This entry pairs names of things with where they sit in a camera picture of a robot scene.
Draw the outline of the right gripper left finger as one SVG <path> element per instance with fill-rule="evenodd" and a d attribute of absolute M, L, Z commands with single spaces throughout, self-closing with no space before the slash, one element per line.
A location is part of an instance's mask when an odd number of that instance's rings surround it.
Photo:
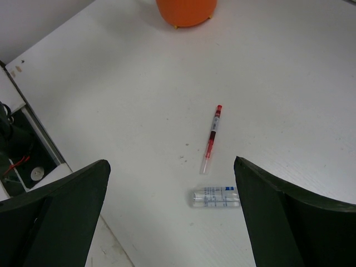
<path fill-rule="evenodd" d="M 84 266 L 110 172 L 98 160 L 1 201 L 1 266 Z"/>

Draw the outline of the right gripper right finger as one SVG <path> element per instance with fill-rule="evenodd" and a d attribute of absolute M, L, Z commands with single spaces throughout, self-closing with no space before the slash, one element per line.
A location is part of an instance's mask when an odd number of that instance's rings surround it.
<path fill-rule="evenodd" d="M 355 205 L 234 162 L 256 266 L 355 266 Z"/>

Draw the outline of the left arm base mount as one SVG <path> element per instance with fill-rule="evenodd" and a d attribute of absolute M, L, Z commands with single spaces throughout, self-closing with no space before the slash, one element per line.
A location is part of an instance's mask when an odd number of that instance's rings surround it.
<path fill-rule="evenodd" d="M 28 106 L 1 103 L 1 185 L 10 197 L 33 189 L 65 161 Z"/>

